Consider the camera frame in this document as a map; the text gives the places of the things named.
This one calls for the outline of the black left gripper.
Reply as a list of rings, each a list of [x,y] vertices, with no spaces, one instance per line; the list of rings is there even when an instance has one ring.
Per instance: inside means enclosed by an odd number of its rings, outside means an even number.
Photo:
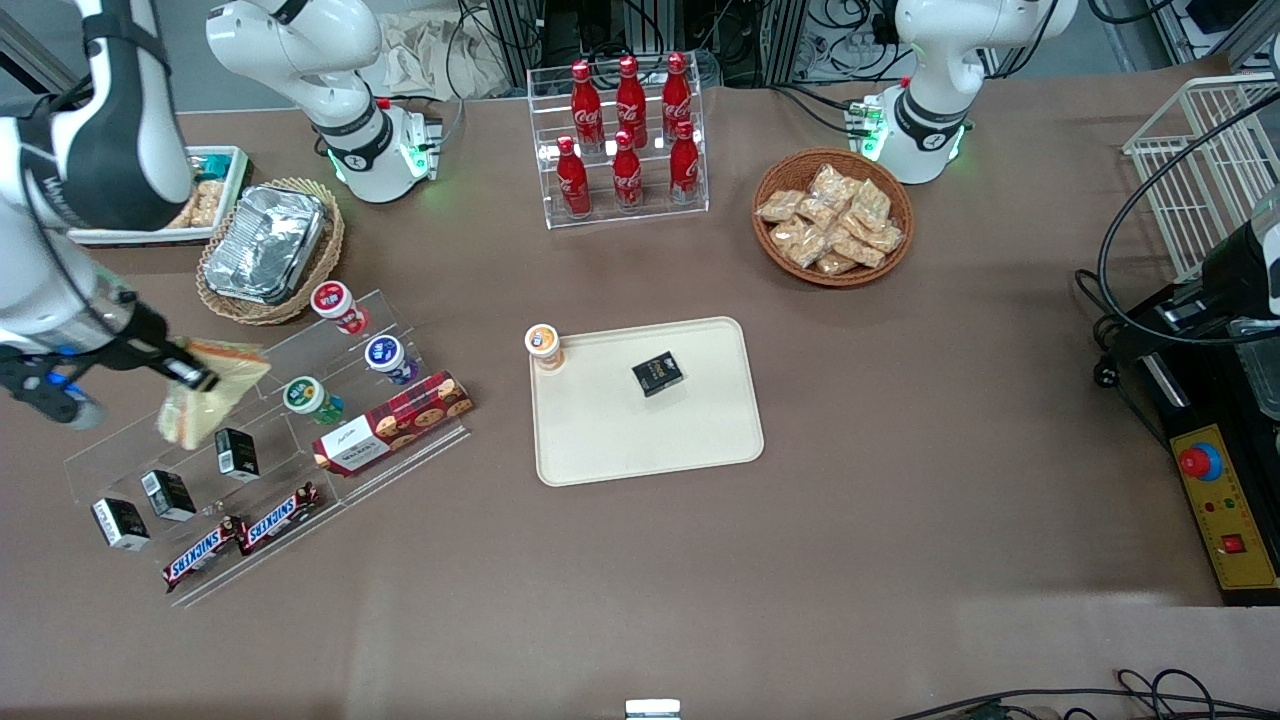
[[[1270,269],[1254,224],[1239,225],[1203,261],[1203,296],[1210,315],[1272,320]]]

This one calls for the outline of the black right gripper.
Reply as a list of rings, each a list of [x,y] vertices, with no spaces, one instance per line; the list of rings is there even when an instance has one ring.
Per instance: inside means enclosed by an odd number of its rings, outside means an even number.
[[[168,320],[147,304],[132,304],[123,328],[102,347],[76,351],[74,363],[91,363],[114,372],[148,369],[193,392],[218,387],[219,374],[186,348],[166,348]]]

